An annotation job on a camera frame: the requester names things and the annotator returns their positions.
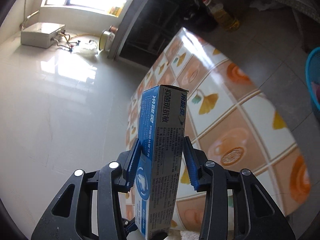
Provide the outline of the enamel basin on counter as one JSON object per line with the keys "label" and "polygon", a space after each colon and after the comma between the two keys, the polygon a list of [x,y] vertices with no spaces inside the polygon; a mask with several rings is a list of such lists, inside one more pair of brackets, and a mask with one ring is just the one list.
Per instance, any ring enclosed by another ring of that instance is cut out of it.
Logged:
{"label": "enamel basin on counter", "polygon": [[99,50],[109,51],[116,36],[118,28],[110,26],[109,29],[104,30],[99,39]]}

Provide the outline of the cooking oil bottle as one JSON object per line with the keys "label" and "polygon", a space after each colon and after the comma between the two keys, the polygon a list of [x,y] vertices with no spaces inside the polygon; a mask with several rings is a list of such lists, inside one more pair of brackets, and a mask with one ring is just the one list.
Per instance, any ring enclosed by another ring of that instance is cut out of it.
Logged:
{"label": "cooking oil bottle", "polygon": [[225,31],[233,32],[239,29],[239,20],[225,11],[222,3],[214,3],[212,0],[202,0],[202,2],[218,25]]}

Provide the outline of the blue toothpaste box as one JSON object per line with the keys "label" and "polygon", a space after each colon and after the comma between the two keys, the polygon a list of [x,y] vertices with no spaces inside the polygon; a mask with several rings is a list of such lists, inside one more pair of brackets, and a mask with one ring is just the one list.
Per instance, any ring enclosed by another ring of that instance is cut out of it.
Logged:
{"label": "blue toothpaste box", "polygon": [[135,177],[135,222],[145,239],[166,236],[174,214],[185,132],[187,90],[158,85],[143,92]]}

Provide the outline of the blue mesh trash basket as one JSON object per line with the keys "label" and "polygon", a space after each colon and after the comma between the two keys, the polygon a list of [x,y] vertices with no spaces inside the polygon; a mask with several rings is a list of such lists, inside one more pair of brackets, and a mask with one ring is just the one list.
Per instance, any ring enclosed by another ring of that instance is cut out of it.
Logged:
{"label": "blue mesh trash basket", "polygon": [[319,122],[319,47],[313,49],[305,64],[305,78],[310,94],[311,108]]}

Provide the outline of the white water heater box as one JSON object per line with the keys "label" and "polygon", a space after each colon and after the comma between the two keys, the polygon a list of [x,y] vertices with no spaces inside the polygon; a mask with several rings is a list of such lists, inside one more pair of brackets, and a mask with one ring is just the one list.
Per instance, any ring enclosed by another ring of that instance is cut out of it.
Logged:
{"label": "white water heater box", "polygon": [[21,31],[21,44],[48,49],[55,40],[59,40],[60,33],[65,31],[65,24],[38,22]]}

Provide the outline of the patterned tablecloth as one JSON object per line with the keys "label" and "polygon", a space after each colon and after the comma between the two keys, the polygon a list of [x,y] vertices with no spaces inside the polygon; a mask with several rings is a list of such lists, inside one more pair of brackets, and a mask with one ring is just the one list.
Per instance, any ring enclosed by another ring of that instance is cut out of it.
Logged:
{"label": "patterned tablecloth", "polygon": [[156,85],[188,91],[185,133],[222,167],[248,168],[267,189],[296,236],[310,226],[311,181],[292,132],[267,96],[224,53],[180,29],[130,95],[124,145],[138,135],[142,93]]}

